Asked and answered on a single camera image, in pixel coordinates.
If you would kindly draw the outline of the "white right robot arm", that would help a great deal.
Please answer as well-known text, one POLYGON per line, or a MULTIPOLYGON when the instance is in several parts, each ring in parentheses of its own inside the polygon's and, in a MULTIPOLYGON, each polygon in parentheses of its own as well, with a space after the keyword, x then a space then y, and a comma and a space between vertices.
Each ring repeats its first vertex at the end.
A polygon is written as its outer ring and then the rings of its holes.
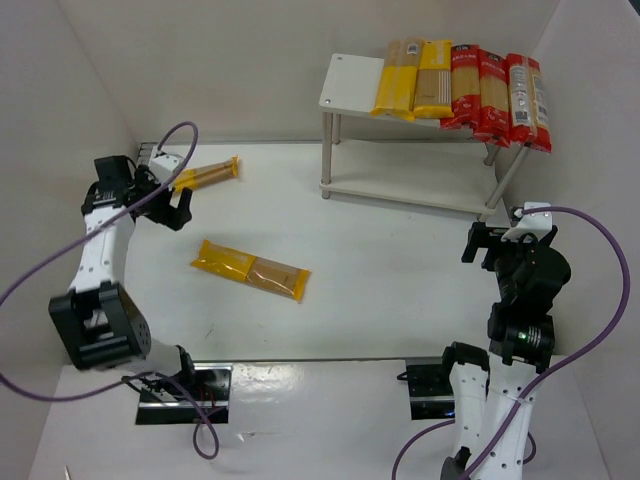
POLYGON ((496 276, 499 301, 487 322, 488 349, 454 342, 443 368, 454 396, 453 455, 443 479, 519 479, 535 392, 527 385, 545 372, 555 347, 553 300, 570 280, 566 259, 550 244, 557 230, 548 212, 510 228, 475 222, 465 263, 485 249, 483 269, 496 276))

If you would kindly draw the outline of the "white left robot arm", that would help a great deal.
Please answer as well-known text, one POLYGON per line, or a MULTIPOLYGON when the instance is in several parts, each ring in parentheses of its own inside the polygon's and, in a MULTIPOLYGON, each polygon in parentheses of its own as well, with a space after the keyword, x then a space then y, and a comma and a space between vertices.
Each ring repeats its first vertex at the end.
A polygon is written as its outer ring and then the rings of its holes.
POLYGON ((149 324, 124 286, 129 242, 136 222, 146 218, 173 231, 191 219, 192 193, 176 205, 169 179, 183 162, 159 153, 148 164, 130 166, 118 155, 95 160, 98 179, 81 206, 90 240, 67 292, 49 301, 48 311, 72 364, 80 371, 124 367, 133 373, 160 372, 183 383, 195 378, 191 356, 179 345, 153 339, 149 324))

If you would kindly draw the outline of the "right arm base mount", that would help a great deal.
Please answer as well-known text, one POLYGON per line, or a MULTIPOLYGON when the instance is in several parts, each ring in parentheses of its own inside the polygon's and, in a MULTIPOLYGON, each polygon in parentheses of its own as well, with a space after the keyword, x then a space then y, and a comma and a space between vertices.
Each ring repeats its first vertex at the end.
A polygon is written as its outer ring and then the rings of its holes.
POLYGON ((453 419, 454 397, 440 357, 410 358, 397 380, 409 393, 411 420, 453 419))

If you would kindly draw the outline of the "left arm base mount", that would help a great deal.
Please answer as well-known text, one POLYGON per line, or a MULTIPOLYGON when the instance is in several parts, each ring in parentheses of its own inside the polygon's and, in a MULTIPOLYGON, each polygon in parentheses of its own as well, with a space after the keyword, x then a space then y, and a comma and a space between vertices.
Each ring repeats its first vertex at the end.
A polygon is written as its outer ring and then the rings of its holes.
MULTIPOLYGON (((186 386, 199 407, 213 424, 227 424, 231 392, 230 363, 195 363, 194 384, 186 386)), ((192 425, 200 416, 192 403, 166 380, 151 377, 136 381, 138 404, 135 424, 192 425)))

